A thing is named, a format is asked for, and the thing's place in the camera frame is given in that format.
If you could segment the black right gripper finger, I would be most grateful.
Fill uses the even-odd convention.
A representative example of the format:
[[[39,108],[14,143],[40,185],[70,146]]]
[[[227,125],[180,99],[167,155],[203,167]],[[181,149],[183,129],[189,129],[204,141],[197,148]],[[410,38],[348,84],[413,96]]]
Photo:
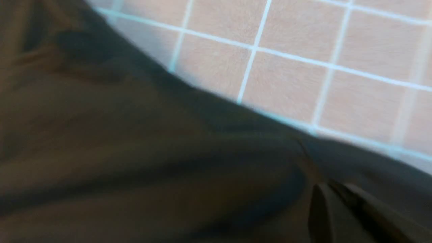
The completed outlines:
[[[431,230],[353,184],[314,185],[309,211],[312,243],[430,243]]]

